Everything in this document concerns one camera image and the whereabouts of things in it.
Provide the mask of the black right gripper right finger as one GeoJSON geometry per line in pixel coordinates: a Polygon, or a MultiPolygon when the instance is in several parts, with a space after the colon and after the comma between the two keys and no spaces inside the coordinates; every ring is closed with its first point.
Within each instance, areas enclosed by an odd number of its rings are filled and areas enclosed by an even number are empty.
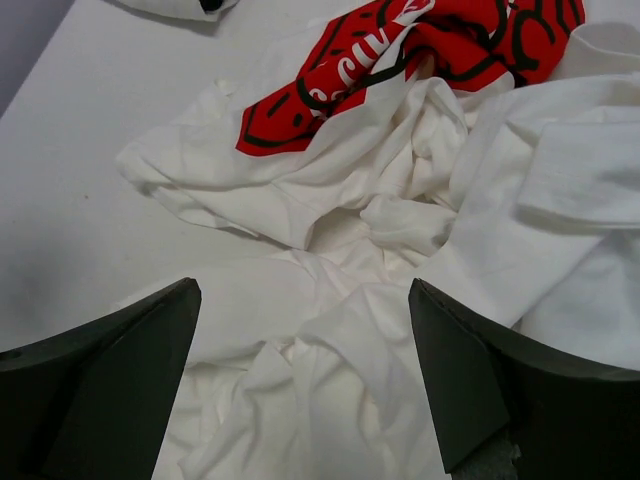
{"type": "Polygon", "coordinates": [[[444,470],[454,479],[635,479],[639,374],[574,356],[423,280],[411,324],[444,470]]]}

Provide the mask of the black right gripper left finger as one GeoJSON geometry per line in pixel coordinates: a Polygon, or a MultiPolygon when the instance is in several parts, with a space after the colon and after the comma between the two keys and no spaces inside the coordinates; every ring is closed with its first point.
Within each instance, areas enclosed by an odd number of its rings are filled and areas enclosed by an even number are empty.
{"type": "Polygon", "coordinates": [[[149,479],[201,306],[181,279],[1,354],[4,479],[149,479]]]}

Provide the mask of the white Coca-Cola print t-shirt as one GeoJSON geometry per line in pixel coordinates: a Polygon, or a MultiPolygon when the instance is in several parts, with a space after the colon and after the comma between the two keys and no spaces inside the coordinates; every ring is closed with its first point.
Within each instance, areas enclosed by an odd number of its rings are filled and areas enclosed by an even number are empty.
{"type": "Polygon", "coordinates": [[[415,74],[308,153],[233,154],[264,92],[219,84],[129,144],[180,219],[280,253],[195,271],[202,304],[157,479],[441,479],[413,277],[564,352],[639,364],[639,11],[580,26],[550,81],[415,74]]]}

